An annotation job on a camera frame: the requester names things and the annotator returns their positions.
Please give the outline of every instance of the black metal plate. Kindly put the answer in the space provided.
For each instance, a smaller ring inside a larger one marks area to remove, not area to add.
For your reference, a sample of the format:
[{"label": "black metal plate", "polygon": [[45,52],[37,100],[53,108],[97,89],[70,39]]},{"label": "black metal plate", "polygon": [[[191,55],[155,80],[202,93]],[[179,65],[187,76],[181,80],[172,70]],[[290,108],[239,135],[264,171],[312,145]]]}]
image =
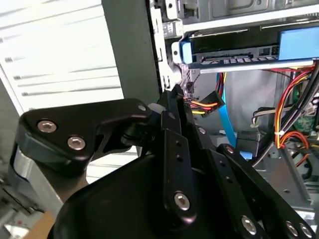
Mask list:
[{"label": "black metal plate", "polygon": [[196,221],[182,232],[168,231],[159,216],[161,167],[160,159],[147,155],[78,191],[62,207],[53,239],[234,238],[214,185],[195,171]]}]

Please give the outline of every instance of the cable tie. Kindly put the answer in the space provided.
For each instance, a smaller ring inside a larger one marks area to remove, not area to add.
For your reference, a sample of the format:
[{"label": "cable tie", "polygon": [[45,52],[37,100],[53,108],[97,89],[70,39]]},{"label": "cable tie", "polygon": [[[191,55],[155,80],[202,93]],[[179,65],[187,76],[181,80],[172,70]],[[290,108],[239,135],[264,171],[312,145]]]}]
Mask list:
[{"label": "cable tie", "polygon": [[284,131],[279,131],[279,132],[275,132],[275,135],[280,135],[280,136],[282,136],[282,135],[284,135],[285,134],[285,132]]}]

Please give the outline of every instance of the screw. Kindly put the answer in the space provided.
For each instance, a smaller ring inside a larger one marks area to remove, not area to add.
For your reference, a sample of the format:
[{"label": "screw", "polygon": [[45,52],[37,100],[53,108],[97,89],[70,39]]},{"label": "screw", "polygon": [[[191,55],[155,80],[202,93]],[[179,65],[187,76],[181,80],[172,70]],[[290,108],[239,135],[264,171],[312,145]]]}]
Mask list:
[{"label": "screw", "polygon": [[168,112],[168,116],[171,117],[173,120],[176,119],[172,112]]},{"label": "screw", "polygon": [[241,218],[241,223],[251,235],[255,235],[257,233],[255,225],[247,216],[243,215],[243,217]]},{"label": "screw", "polygon": [[189,200],[187,196],[185,196],[183,193],[176,193],[174,196],[174,200],[176,205],[183,211],[187,211],[190,207]]},{"label": "screw", "polygon": [[80,137],[72,136],[68,139],[68,146],[74,150],[81,150],[85,147],[85,141]]},{"label": "screw", "polygon": [[234,150],[231,147],[227,146],[226,149],[229,153],[234,153]]},{"label": "screw", "polygon": [[292,233],[292,235],[297,237],[298,236],[298,231],[296,230],[296,228],[294,228],[294,226],[291,224],[291,222],[286,221],[286,225],[287,225],[289,231]]},{"label": "screw", "polygon": [[309,237],[309,238],[312,238],[312,237],[313,237],[313,235],[311,234],[311,232],[309,231],[309,229],[308,229],[304,224],[300,223],[300,228],[301,228],[301,230],[303,231],[303,233],[304,233],[307,237]]},{"label": "screw", "polygon": [[206,131],[205,131],[202,127],[199,127],[198,130],[199,130],[199,132],[201,132],[202,134],[206,134]]},{"label": "screw", "polygon": [[52,133],[56,131],[56,125],[52,121],[42,120],[38,123],[38,129],[44,133]]},{"label": "screw", "polygon": [[146,108],[145,108],[144,106],[142,106],[142,105],[139,105],[139,109],[140,109],[141,111],[146,111]]}]

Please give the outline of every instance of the blue plastic tab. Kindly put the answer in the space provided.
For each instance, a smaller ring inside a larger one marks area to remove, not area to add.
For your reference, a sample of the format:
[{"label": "blue plastic tab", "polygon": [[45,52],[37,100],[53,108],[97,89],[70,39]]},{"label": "blue plastic tab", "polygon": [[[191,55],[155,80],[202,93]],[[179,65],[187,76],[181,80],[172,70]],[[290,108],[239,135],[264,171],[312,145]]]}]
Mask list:
[{"label": "blue plastic tab", "polygon": [[191,43],[189,41],[182,41],[181,45],[181,57],[184,64],[190,64],[193,62],[193,56],[191,53]]},{"label": "blue plastic tab", "polygon": [[253,158],[253,153],[252,152],[240,151],[239,153],[247,161]]},{"label": "blue plastic tab", "polygon": [[279,60],[319,57],[319,27],[310,27],[281,33]]}]

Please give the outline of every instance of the metal frame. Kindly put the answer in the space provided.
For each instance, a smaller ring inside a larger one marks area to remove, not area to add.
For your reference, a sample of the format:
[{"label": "metal frame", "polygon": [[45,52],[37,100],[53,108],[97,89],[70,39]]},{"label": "metal frame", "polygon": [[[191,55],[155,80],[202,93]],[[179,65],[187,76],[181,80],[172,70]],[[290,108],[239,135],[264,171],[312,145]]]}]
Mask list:
[{"label": "metal frame", "polygon": [[147,5],[145,0],[102,0],[124,98],[150,104],[161,89]]}]

